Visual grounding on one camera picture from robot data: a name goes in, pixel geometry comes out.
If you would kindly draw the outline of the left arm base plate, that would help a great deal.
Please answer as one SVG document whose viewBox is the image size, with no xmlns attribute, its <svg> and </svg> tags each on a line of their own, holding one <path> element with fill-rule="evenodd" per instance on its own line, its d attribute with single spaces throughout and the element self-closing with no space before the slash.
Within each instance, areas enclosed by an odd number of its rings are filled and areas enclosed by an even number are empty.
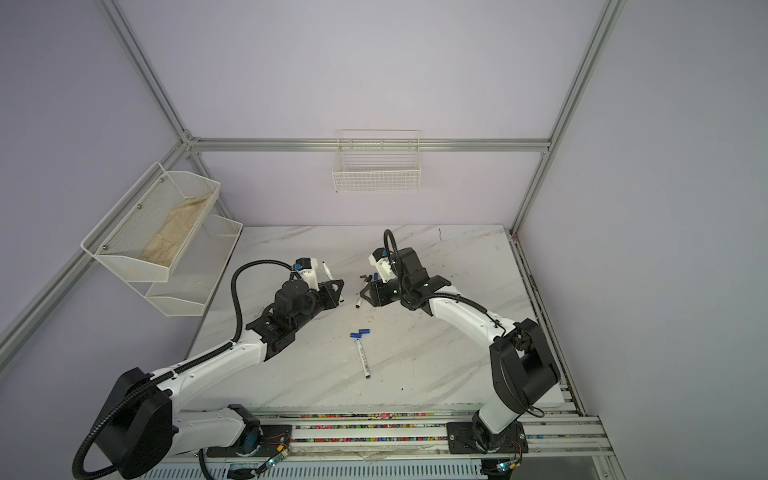
<svg viewBox="0 0 768 480">
<path fill-rule="evenodd" d="M 290 425 L 261 425 L 258 431 L 248 433 L 230 447 L 211 447 L 206 451 L 209 458 L 241 457 L 269 458 L 280 447 L 288 448 L 293 427 Z"/>
</svg>

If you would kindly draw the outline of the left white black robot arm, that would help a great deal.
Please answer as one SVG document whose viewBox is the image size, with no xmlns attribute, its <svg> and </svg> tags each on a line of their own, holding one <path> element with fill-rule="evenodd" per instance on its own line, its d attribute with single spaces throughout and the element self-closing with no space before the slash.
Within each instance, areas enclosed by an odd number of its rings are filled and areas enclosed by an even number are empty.
<svg viewBox="0 0 768 480">
<path fill-rule="evenodd" d="M 118 472 L 134 479 L 170 455 L 220 448 L 246 457 L 274 449 L 275 441 L 267 439 L 260 420 L 243 405 L 230 403 L 213 411 L 192 411 L 189 405 L 238 372 L 278 355 L 319 313 L 339 305 L 343 286 L 341 280 L 317 288 L 287 281 L 237 342 L 153 373 L 134 368 L 122 374 L 76 453 L 75 477 Z"/>
</svg>

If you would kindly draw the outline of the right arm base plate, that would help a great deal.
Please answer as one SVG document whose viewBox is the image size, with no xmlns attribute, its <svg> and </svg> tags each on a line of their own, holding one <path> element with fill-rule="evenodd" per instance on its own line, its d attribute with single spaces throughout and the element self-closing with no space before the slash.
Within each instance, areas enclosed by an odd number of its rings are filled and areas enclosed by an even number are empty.
<svg viewBox="0 0 768 480">
<path fill-rule="evenodd" d="M 514 421 L 500 433 L 482 422 L 449 422 L 447 442 L 451 454 L 525 454 L 529 451 L 523 425 Z"/>
</svg>

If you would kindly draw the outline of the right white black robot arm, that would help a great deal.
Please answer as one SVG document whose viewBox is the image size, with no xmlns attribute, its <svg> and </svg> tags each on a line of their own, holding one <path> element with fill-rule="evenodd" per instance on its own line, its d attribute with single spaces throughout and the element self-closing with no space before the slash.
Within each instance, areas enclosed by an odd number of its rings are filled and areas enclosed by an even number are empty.
<svg viewBox="0 0 768 480">
<path fill-rule="evenodd" d="M 508 446 L 521 449 L 518 428 L 524 414 L 539 414 L 536 403 L 560 384 L 561 375 L 542 327 L 526 318 L 513 321 L 464 296 L 446 278 L 428 274 L 411 248 L 394 252 L 381 247 L 369 256 L 376 273 L 360 296 L 378 308 L 398 303 L 445 321 L 489 354 L 493 395 L 449 434 L 459 450 L 497 453 Z"/>
</svg>

